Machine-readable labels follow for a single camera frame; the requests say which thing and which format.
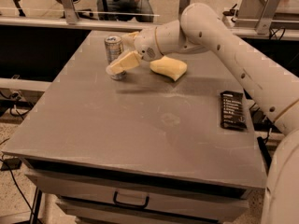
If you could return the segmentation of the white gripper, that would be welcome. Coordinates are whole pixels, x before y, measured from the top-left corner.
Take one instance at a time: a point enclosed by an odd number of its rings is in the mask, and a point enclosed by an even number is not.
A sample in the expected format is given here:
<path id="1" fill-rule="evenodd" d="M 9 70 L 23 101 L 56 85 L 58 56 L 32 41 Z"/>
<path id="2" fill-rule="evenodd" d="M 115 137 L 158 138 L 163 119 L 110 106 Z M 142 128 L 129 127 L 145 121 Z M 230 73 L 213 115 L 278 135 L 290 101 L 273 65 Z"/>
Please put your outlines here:
<path id="1" fill-rule="evenodd" d="M 106 72 L 111 76 L 138 67 L 142 59 L 151 62 L 163 57 L 157 45 L 155 28 L 128 33 L 122 35 L 121 39 L 125 47 L 135 48 L 137 51 L 126 50 L 114 60 L 106 68 Z"/>

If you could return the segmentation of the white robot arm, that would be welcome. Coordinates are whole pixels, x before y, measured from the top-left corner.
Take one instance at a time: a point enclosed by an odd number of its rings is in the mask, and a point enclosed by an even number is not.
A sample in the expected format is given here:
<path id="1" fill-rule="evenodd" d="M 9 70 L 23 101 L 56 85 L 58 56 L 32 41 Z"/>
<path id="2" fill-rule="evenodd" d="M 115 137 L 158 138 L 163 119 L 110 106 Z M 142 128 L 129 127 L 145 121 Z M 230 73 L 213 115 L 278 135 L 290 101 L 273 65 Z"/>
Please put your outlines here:
<path id="1" fill-rule="evenodd" d="M 270 165 L 261 224 L 299 224 L 299 78 L 243 41 L 214 10 L 187 6 L 180 19 L 124 37 L 129 48 L 107 67 L 110 75 L 199 46 L 211 50 L 284 134 Z"/>

